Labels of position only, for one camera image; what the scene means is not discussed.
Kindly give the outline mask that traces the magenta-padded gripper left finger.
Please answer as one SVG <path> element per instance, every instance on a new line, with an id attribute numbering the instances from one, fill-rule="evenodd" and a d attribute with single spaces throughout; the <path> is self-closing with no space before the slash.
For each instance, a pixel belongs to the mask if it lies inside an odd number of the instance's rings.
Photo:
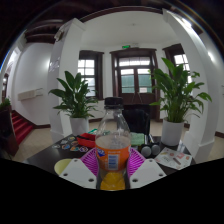
<path id="1" fill-rule="evenodd" d="M 96 149 L 93 148 L 80 159 L 74 158 L 62 171 L 60 177 L 84 188 L 95 189 L 99 173 Z"/>

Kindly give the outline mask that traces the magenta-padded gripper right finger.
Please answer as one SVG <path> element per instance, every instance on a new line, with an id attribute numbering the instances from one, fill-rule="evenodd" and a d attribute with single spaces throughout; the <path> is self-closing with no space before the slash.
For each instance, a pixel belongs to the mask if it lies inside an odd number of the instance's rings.
<path id="1" fill-rule="evenodd" d="M 127 175 L 130 188 L 140 188 L 166 176 L 154 159 L 146 159 L 131 148 L 127 161 Z"/>

